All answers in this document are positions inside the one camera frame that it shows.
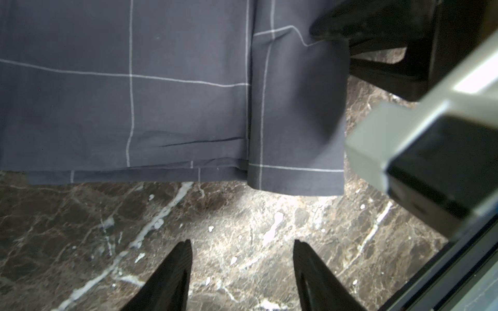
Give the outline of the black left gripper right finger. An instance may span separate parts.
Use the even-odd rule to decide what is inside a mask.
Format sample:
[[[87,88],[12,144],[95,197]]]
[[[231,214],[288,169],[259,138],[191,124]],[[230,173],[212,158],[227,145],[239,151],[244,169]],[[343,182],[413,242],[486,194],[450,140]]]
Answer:
[[[294,241],[293,263],[302,310],[364,310],[308,243]]]

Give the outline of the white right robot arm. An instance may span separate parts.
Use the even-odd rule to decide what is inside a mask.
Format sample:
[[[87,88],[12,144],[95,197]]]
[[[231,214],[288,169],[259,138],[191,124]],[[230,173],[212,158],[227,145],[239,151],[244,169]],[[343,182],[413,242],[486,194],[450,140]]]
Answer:
[[[310,28],[346,39],[350,74],[405,101],[346,139],[351,168],[440,234],[497,209],[497,2],[345,1]]]

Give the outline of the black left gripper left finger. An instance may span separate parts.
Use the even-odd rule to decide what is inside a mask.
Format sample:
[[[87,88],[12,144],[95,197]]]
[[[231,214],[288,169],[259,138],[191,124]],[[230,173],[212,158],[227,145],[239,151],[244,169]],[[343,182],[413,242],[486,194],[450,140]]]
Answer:
[[[191,241],[179,242],[121,310],[185,310],[192,264]]]

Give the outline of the grey checked pillowcase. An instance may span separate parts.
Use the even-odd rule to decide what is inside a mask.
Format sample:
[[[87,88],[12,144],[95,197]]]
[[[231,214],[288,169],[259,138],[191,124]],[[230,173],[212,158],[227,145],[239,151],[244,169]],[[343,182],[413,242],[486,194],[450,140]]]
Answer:
[[[344,192],[337,1],[2,1],[1,169]]]

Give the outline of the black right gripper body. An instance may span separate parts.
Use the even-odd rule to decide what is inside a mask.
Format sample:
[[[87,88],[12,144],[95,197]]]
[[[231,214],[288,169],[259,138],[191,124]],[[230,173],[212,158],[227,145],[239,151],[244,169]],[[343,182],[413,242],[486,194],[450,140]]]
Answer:
[[[309,32],[347,40],[350,75],[416,102],[496,29],[496,1],[344,1]]]

